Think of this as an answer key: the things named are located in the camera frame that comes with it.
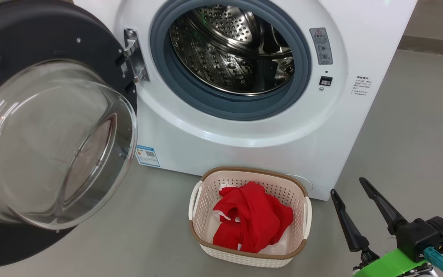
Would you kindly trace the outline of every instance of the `plastic basket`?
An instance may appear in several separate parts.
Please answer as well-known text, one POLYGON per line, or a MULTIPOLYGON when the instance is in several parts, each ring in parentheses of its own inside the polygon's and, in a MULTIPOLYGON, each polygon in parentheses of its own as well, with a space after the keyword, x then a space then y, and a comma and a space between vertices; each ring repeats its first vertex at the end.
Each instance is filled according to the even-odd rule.
POLYGON ((293 177, 265 170, 220 167, 206 172, 194 187, 189 203, 189 221, 193 237, 209 256, 248 266, 277 268, 288 264, 304 248, 311 228, 312 206, 305 188, 293 177), (222 198, 220 184, 240 187, 249 181, 262 185, 266 193, 293 209, 293 223, 280 241, 258 254, 212 244, 220 226, 218 216, 213 212, 213 207, 222 198))

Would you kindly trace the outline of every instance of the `white washing machine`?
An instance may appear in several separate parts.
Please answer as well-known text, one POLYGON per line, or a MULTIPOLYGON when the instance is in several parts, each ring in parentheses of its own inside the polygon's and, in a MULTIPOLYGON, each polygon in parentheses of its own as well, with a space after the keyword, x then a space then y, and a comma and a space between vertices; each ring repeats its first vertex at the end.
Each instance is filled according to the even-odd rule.
POLYGON ((92 216, 134 156, 282 172, 327 200, 415 3, 0 2, 0 265, 92 216))

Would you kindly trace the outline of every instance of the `laundry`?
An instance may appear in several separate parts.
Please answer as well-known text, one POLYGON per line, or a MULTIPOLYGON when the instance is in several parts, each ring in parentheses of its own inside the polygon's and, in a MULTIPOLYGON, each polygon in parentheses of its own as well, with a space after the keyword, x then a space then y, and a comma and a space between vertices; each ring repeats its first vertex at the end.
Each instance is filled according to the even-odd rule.
POLYGON ((213 244, 229 249, 257 253, 276 244, 293 222, 293 210, 269 195, 253 181, 237 188, 220 186, 223 197, 214 207, 221 224, 213 244))

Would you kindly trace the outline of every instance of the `door hinge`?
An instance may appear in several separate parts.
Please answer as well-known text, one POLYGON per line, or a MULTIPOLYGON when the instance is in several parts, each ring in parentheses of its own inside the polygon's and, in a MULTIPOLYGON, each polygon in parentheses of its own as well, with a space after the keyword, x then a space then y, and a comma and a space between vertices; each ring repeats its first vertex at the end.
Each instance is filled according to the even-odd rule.
POLYGON ((141 46, 139 44, 138 33, 132 28, 124 29, 124 55, 131 63, 132 71, 134 74, 134 82, 149 81, 148 71, 146 70, 145 60, 143 59, 143 53, 141 52, 141 46))

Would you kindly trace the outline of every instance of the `white handle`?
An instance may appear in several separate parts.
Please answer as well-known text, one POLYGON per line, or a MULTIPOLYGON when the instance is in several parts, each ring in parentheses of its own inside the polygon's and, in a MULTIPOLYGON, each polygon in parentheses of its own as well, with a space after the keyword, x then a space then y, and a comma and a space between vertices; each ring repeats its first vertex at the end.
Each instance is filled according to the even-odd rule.
POLYGON ((189 200, 189 220, 192 220, 196 214, 197 202, 199 201, 199 194, 201 193, 201 188, 199 186, 202 183, 203 181, 199 181, 192 190, 191 199, 189 200))
POLYGON ((309 237, 312 225, 312 204, 309 197, 305 197, 306 203, 304 204, 304 215, 305 216, 305 229, 304 229, 304 240, 309 237))

